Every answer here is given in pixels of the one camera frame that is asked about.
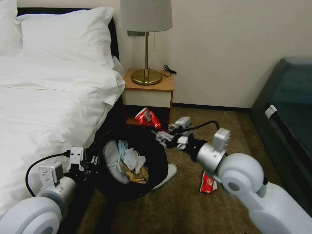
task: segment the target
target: white wall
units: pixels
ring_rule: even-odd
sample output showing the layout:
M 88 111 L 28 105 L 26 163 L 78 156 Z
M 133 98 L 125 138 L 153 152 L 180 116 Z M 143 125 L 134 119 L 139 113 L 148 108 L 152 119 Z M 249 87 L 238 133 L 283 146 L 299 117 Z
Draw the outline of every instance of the white wall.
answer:
M 144 38 L 119 26 L 119 0 L 19 0 L 21 7 L 116 9 L 120 59 L 144 67 Z M 178 71 L 174 102 L 251 107 L 274 64 L 312 56 L 311 0 L 172 0 L 174 26 L 149 37 L 149 65 Z

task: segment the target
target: table lamp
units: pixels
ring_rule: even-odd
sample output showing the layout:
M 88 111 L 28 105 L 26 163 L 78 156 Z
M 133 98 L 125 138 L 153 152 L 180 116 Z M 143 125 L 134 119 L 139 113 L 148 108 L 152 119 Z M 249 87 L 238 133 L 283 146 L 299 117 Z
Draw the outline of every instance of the table lamp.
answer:
M 120 0 L 121 27 L 145 33 L 145 69 L 132 73 L 132 81 L 154 85 L 162 80 L 160 72 L 148 65 L 148 32 L 172 28 L 171 0 Z

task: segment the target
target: white duvet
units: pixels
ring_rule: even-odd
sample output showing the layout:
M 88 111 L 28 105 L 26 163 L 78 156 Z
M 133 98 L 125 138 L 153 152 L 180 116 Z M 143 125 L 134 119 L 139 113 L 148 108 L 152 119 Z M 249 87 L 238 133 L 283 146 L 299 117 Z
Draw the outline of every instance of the white duvet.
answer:
M 123 89 L 121 75 L 109 67 L 0 57 L 0 218 L 30 197 L 28 167 L 72 146 L 89 146 Z M 66 159 L 58 160 L 65 166 Z M 37 193 L 37 167 L 29 178 Z

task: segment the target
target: brown carpet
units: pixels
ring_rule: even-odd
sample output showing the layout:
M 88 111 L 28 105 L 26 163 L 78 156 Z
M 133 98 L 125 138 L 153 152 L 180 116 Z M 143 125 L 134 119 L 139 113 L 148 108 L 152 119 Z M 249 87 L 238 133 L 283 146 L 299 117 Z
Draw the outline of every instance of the brown carpet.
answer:
M 171 119 L 190 116 L 196 126 L 217 120 L 231 130 L 228 154 L 240 152 L 256 158 L 269 181 L 281 180 L 247 113 L 173 108 Z M 211 142 L 215 126 L 194 132 L 196 138 Z M 176 164 L 177 174 L 162 187 L 130 202 L 113 204 L 95 190 L 79 225 L 85 233 L 259 233 L 248 218 L 247 210 L 218 184 L 212 194 L 199 192 L 203 170 L 188 155 L 167 150 L 168 162 Z

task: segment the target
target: black trash bin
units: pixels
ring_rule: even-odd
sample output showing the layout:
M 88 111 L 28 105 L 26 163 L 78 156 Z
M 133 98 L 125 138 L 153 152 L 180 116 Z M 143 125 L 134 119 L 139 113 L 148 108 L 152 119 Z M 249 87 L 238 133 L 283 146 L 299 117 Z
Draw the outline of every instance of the black trash bin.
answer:
M 103 157 L 103 147 L 110 140 L 127 140 L 129 148 L 146 157 L 149 179 L 146 184 L 130 182 L 123 184 L 115 179 L 106 166 Z M 89 147 L 90 157 L 98 156 L 99 171 L 95 176 L 96 187 L 105 196 L 118 201 L 129 201 L 146 195 L 156 185 L 160 184 L 168 174 L 168 161 L 165 149 L 148 130 L 139 127 L 122 126 L 111 129 Z

